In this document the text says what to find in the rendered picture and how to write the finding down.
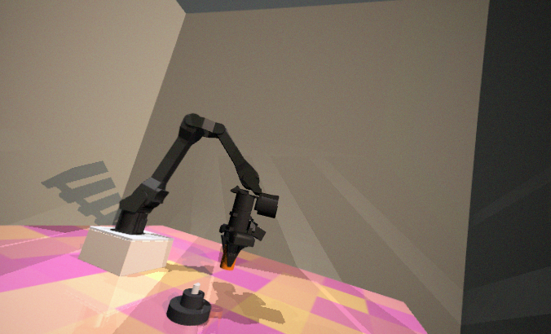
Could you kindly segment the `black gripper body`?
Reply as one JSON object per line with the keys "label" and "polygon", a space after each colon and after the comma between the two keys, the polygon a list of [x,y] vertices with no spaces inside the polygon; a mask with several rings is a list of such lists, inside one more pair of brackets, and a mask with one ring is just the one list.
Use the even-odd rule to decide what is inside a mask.
{"label": "black gripper body", "polygon": [[224,236],[229,237],[229,241],[233,244],[253,247],[255,238],[247,233],[249,220],[252,220],[251,213],[232,209],[229,214],[231,215],[229,223],[222,224],[219,232],[224,232]]}

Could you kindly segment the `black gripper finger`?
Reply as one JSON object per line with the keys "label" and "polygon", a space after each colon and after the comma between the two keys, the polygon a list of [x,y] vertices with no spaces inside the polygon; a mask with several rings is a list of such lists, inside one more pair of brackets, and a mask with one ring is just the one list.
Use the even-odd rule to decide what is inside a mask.
{"label": "black gripper finger", "polygon": [[223,251],[224,251],[225,246],[226,246],[226,244],[227,244],[226,240],[229,240],[229,237],[226,237],[226,236],[224,236],[224,235],[221,235],[221,237],[222,237]]}
{"label": "black gripper finger", "polygon": [[237,258],[241,249],[248,247],[240,244],[233,244],[229,240],[227,242],[227,266],[232,266],[235,259]]}

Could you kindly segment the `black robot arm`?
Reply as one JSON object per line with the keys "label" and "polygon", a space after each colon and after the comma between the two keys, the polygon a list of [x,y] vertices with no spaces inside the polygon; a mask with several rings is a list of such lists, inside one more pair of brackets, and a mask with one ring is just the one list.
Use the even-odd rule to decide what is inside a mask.
{"label": "black robot arm", "polygon": [[241,155],[227,132],[226,126],[192,113],[184,117],[177,140],[153,175],[142,182],[132,195],[120,201],[121,215],[118,217],[115,229],[110,229],[110,231],[126,235],[145,235],[143,231],[148,220],[148,213],[162,204],[163,199],[169,195],[170,192],[165,191],[167,182],[190,147],[202,137],[220,140],[236,167],[241,184],[256,195],[249,195],[249,191],[236,186],[231,189],[231,192],[236,193],[233,208],[251,213],[256,198],[254,210],[257,210],[257,214],[269,218],[276,217],[279,196],[262,193],[262,188],[258,185],[257,171]]}

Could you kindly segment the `orange cylinder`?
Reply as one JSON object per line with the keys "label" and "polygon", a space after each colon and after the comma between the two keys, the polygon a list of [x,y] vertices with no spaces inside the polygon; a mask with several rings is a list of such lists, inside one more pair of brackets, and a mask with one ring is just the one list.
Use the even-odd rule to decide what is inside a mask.
{"label": "orange cylinder", "polygon": [[233,270],[234,266],[235,266],[235,263],[236,263],[236,260],[234,261],[234,263],[231,267],[227,266],[227,245],[226,245],[225,249],[224,249],[224,252],[223,252],[223,257],[222,257],[222,260],[221,260],[221,263],[220,263],[220,267],[225,269],[225,270]]}

